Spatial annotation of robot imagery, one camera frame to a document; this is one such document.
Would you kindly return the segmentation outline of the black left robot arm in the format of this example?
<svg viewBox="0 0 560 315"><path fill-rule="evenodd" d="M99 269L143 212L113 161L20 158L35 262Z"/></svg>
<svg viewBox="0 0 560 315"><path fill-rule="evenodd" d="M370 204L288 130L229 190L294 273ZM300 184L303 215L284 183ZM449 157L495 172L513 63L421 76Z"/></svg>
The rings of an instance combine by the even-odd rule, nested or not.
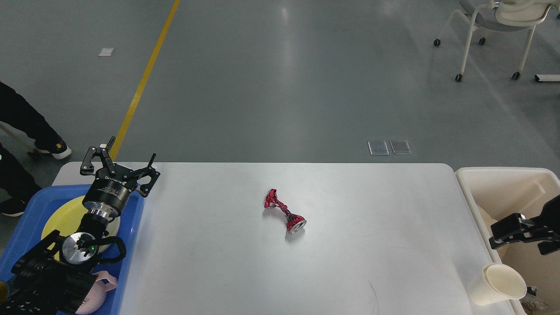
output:
<svg viewBox="0 0 560 315"><path fill-rule="evenodd" d="M107 227L122 215L134 192L150 194L160 172L154 167L156 154L140 169L114 163L110 150L115 140L91 146L80 166L80 174L94 181L84 195L86 212L76 231L62 235L52 230L13 265L3 315L74 315L99 279L94 269L126 259L126 242L110 236Z"/></svg>

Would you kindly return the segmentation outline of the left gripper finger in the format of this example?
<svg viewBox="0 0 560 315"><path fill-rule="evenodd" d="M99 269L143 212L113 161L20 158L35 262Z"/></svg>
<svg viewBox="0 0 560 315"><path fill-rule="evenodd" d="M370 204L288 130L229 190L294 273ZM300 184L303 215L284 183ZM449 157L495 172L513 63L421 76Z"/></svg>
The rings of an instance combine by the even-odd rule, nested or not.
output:
<svg viewBox="0 0 560 315"><path fill-rule="evenodd" d="M103 168L108 169L108 173L110 175L116 175L116 166L114 165L112 158L109 156L110 150L115 141L116 137L111 137L104 147L101 145L90 146L80 166L80 175L95 175L95 168L92 163L94 158L100 159Z"/></svg>
<svg viewBox="0 0 560 315"><path fill-rule="evenodd" d="M141 196L148 196L160 177L160 172L154 167L154 160L157 154L153 153L147 166L129 172L129 190L137 191ZM150 178L149 182L139 184L142 178Z"/></svg>

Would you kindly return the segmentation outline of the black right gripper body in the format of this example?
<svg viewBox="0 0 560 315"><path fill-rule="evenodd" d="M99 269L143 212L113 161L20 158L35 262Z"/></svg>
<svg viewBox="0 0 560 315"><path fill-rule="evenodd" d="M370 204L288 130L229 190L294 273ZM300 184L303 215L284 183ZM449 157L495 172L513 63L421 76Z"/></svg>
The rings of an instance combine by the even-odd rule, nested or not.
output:
<svg viewBox="0 0 560 315"><path fill-rule="evenodd" d="M532 218L534 239L559 239L560 235L560 196L552 198L542 207L540 215Z"/></svg>

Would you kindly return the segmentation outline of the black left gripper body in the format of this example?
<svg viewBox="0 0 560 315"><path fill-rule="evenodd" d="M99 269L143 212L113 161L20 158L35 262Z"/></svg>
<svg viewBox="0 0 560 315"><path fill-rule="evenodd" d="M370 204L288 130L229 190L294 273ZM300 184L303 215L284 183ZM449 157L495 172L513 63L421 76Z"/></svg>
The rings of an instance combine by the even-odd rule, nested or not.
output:
<svg viewBox="0 0 560 315"><path fill-rule="evenodd" d="M138 186L134 170L116 165L112 173L104 167L96 171L95 180L83 199L83 206L90 211L104 211L108 217L120 217Z"/></svg>

